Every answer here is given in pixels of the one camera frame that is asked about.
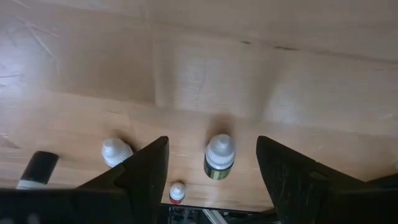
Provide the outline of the small red-label dropper bottle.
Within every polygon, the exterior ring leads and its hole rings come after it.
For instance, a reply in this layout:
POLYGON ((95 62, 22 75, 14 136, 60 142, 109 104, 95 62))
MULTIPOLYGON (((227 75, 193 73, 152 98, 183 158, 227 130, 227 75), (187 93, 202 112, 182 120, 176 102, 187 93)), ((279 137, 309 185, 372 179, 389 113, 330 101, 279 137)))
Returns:
POLYGON ((169 190, 169 199, 172 204, 179 205, 186 196, 186 188, 184 183, 175 182, 171 185, 169 190))

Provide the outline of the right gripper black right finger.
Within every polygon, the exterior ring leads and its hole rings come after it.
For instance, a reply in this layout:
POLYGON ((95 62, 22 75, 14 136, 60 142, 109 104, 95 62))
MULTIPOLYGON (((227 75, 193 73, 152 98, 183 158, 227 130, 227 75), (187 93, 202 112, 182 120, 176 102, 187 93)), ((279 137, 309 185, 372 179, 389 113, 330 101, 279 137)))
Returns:
POLYGON ((398 174, 364 182, 266 136, 256 157, 282 224, 398 224, 398 174))

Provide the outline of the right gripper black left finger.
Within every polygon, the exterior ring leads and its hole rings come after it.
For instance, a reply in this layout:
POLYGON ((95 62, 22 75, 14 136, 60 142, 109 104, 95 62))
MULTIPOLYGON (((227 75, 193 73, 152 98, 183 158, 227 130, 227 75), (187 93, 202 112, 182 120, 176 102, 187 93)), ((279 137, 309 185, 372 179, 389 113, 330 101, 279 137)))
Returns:
POLYGON ((0 224, 156 224, 168 161, 161 136, 74 189, 0 189, 0 224))

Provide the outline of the small green-label dropper bottle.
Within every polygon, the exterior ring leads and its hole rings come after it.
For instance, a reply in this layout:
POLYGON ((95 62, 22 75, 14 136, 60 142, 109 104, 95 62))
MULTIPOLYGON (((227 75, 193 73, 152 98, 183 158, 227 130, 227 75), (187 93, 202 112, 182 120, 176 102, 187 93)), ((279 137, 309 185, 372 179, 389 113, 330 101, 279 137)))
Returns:
POLYGON ((204 157, 205 174, 213 180, 225 179, 234 164, 236 148, 227 134, 213 136, 206 146, 204 157))

